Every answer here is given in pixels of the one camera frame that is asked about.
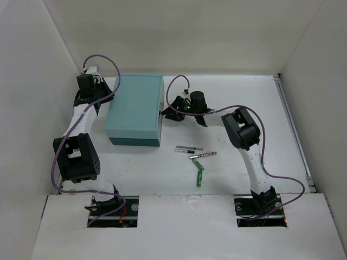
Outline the silver eyeliner pencil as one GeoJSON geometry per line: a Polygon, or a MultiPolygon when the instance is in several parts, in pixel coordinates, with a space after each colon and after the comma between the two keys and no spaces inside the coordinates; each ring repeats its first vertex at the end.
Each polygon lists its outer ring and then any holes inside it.
{"type": "Polygon", "coordinates": [[[176,149],[182,149],[182,150],[197,150],[197,151],[203,151],[204,149],[201,147],[190,147],[190,146],[176,146],[176,149]]]}

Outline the black silver pencil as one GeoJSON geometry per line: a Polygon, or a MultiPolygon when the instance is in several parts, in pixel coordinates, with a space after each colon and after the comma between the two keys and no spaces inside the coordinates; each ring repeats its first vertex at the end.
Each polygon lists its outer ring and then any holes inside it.
{"type": "Polygon", "coordinates": [[[188,154],[195,154],[194,150],[187,150],[187,149],[175,149],[175,152],[179,153],[188,153],[188,154]]]}

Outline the red lip pencil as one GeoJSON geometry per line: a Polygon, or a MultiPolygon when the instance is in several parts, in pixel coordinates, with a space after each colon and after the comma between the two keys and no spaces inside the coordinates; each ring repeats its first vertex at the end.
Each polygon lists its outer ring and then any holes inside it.
{"type": "Polygon", "coordinates": [[[210,157],[210,156],[214,156],[217,155],[217,152],[209,152],[209,153],[202,153],[202,154],[197,154],[197,155],[192,155],[189,157],[189,159],[193,160],[196,158],[204,158],[204,157],[210,157]]]}

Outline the green tube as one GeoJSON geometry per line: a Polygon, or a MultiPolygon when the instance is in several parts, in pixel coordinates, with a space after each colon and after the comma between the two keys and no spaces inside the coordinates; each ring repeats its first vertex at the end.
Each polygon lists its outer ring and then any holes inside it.
{"type": "Polygon", "coordinates": [[[197,169],[199,171],[203,171],[204,170],[204,167],[200,164],[200,162],[196,158],[193,158],[192,162],[197,167],[197,169]]]}
{"type": "Polygon", "coordinates": [[[198,170],[198,172],[197,172],[197,180],[196,180],[196,186],[197,187],[201,187],[202,176],[203,176],[203,171],[202,170],[198,170]]]}

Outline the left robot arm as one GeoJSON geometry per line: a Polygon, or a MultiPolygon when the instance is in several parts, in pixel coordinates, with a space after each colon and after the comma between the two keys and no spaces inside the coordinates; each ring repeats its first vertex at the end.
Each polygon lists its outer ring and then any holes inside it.
{"type": "Polygon", "coordinates": [[[100,160],[89,133],[101,105],[112,101],[114,93],[98,73],[79,75],[76,79],[79,90],[73,117],[63,136],[54,139],[53,149],[61,178],[78,184],[97,180],[100,174],[100,160]]]}

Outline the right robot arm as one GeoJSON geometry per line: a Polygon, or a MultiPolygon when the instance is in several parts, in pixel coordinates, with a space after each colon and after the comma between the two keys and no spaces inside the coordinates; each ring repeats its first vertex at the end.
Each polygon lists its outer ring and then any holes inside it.
{"type": "Polygon", "coordinates": [[[177,96],[161,115],[177,122],[183,121],[186,116],[193,116],[200,126],[224,127],[231,144],[244,160],[253,197],[252,209],[261,215],[272,209],[277,194],[261,163],[261,131],[251,112],[245,106],[217,112],[208,108],[203,92],[194,91],[189,98],[177,96]]]}

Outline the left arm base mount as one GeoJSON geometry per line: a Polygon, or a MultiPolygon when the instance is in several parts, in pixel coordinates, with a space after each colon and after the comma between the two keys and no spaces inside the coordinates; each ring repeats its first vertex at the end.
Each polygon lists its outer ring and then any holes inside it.
{"type": "Polygon", "coordinates": [[[125,204],[118,197],[109,200],[96,200],[92,197],[89,211],[88,228],[136,228],[138,225],[139,197],[125,197],[125,204]]]}

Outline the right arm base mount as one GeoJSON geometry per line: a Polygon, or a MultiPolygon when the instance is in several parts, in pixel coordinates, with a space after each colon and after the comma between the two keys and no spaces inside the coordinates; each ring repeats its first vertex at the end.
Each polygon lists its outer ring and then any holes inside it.
{"type": "Polygon", "coordinates": [[[267,214],[276,206],[281,206],[279,195],[265,209],[258,209],[252,196],[237,196],[234,198],[236,223],[239,228],[287,227],[284,210],[281,207],[267,214]]]}

